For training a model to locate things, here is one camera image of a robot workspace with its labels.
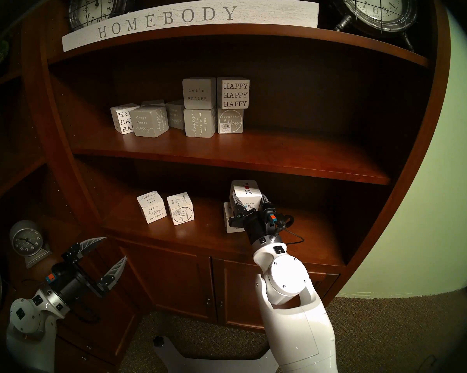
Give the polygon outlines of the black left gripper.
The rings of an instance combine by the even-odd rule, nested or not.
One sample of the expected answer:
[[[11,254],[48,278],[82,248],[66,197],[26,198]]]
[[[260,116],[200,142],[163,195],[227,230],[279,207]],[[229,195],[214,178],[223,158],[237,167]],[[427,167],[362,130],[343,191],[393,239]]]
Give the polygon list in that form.
[[[117,284],[127,263],[127,256],[116,262],[98,281],[92,279],[77,262],[96,249],[106,237],[95,237],[77,242],[62,254],[65,262],[54,264],[46,276],[50,289],[66,304],[72,304],[91,291],[104,297]]]

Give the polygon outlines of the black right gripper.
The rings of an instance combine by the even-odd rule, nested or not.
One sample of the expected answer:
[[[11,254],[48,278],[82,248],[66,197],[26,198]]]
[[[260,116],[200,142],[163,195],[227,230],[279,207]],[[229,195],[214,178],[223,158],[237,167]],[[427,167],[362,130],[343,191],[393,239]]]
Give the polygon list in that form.
[[[233,212],[233,217],[229,218],[230,227],[243,228],[251,245],[280,243],[281,213],[275,210],[267,196],[261,195],[260,211],[257,211],[247,210],[237,194],[230,194]]]

